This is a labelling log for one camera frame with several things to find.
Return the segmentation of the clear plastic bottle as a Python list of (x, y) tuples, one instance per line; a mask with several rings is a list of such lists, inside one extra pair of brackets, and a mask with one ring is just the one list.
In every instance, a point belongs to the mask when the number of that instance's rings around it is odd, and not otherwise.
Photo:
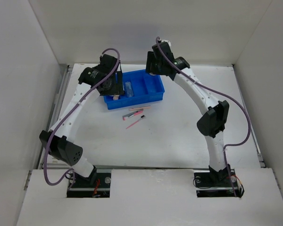
[(125, 82), (125, 93), (128, 98), (134, 96), (133, 88), (131, 82), (127, 81)]

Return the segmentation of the pink eyebrow comb brush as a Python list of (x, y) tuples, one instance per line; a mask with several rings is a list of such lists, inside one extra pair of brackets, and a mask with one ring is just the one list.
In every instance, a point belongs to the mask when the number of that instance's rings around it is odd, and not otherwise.
[(125, 129), (129, 129), (131, 128), (133, 125), (137, 124), (138, 122), (140, 122), (141, 120), (145, 119), (146, 116), (142, 115), (137, 121), (133, 122), (132, 124), (130, 124), (128, 127), (126, 127)]

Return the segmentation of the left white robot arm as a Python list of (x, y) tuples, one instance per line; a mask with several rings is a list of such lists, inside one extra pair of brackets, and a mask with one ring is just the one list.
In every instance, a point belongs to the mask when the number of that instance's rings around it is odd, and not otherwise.
[(96, 168), (83, 155), (83, 148), (74, 143), (77, 131), (88, 113), (92, 103), (100, 96), (119, 95), (116, 84), (117, 70), (120, 57), (114, 57), (103, 52), (100, 63), (95, 67), (86, 67), (78, 78), (78, 84), (72, 98), (49, 131), (43, 130), (39, 139), (45, 148), (43, 173), (45, 181), (50, 186), (51, 182), (47, 173), (47, 159), (51, 155), (64, 162), (69, 170), (80, 176), (84, 186), (90, 187), (96, 182)]

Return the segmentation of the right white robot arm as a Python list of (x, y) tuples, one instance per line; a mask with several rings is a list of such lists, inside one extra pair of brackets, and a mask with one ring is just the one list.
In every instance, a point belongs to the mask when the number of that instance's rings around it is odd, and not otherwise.
[(224, 171), (226, 163), (223, 156), (225, 123), (227, 121), (229, 104), (220, 101), (208, 90), (202, 88), (190, 64), (183, 58), (174, 58), (167, 42), (152, 46), (147, 53), (146, 73), (165, 75), (184, 89), (200, 110), (202, 117), (197, 121), (199, 132), (205, 137), (208, 153), (209, 180), (218, 186), (226, 180)]

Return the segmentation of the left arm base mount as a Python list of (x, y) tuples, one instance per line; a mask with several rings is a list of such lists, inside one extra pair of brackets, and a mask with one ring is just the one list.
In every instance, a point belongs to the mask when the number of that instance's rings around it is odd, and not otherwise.
[(77, 173), (68, 173), (67, 198), (109, 198), (112, 169), (97, 169), (91, 181)]

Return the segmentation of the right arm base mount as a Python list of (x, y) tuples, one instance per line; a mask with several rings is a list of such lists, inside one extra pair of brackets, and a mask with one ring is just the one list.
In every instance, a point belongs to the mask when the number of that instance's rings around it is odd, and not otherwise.
[(242, 198), (245, 193), (244, 186), (230, 165), (218, 172), (212, 168), (196, 170), (192, 182), (198, 198)]

